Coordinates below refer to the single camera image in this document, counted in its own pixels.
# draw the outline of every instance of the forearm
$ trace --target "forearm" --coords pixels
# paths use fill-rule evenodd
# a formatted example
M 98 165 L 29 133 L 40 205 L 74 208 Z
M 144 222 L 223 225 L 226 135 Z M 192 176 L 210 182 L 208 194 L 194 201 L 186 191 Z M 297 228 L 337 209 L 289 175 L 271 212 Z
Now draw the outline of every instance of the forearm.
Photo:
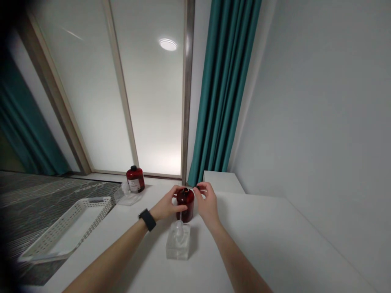
M 220 224 L 209 228 L 235 292 L 272 292 Z
M 138 220 L 90 264 L 64 291 L 64 293 L 108 292 L 119 279 L 126 264 L 147 233 L 145 222 Z

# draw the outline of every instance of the frosted glass door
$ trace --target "frosted glass door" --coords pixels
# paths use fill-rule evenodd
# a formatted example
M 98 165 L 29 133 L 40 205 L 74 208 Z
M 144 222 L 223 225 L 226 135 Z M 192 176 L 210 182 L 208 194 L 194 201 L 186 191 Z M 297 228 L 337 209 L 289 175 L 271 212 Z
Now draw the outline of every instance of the frosted glass door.
M 34 14 L 93 171 L 126 172 L 133 159 L 102 2 L 42 1 Z
M 144 172 L 180 175 L 184 0 L 112 0 L 130 116 Z M 160 40 L 167 39 L 163 46 Z

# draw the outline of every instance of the dark red plastic bottle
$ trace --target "dark red plastic bottle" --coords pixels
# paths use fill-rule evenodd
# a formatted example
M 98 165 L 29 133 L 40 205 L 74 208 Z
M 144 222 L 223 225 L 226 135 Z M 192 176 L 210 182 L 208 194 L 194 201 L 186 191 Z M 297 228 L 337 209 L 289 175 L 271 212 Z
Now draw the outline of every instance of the dark red plastic bottle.
M 126 172 L 126 179 L 130 187 L 130 192 L 139 193 L 144 190 L 145 183 L 141 168 L 137 168 L 137 166 L 130 167 Z
M 193 208 L 194 208 L 194 193 L 184 188 L 178 192 L 176 195 L 176 201 L 179 205 L 187 205 L 187 210 L 182 212 L 182 222 L 187 223 L 193 218 Z M 180 212 L 176 213 L 176 218 L 180 219 Z

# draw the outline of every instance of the green curtain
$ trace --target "green curtain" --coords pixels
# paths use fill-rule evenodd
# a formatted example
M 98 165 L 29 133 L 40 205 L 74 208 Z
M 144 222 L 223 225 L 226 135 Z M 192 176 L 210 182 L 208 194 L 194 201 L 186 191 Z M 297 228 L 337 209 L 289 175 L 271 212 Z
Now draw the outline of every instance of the green curtain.
M 27 173 L 70 171 L 11 54 L 2 52 L 0 127 Z
M 204 170 L 226 172 L 261 0 L 213 0 L 193 160 L 188 184 Z

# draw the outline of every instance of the black smartwatch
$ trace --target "black smartwatch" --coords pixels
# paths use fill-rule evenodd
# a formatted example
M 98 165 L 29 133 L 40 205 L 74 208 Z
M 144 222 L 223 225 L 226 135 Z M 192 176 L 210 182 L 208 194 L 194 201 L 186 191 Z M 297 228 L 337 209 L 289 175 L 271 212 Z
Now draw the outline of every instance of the black smartwatch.
M 147 225 L 148 231 L 151 232 L 152 229 L 155 228 L 156 222 L 155 222 L 154 218 L 152 217 L 152 215 L 150 214 L 150 212 L 148 211 L 148 209 L 143 210 L 138 215 L 138 218 L 144 220 L 145 224 Z

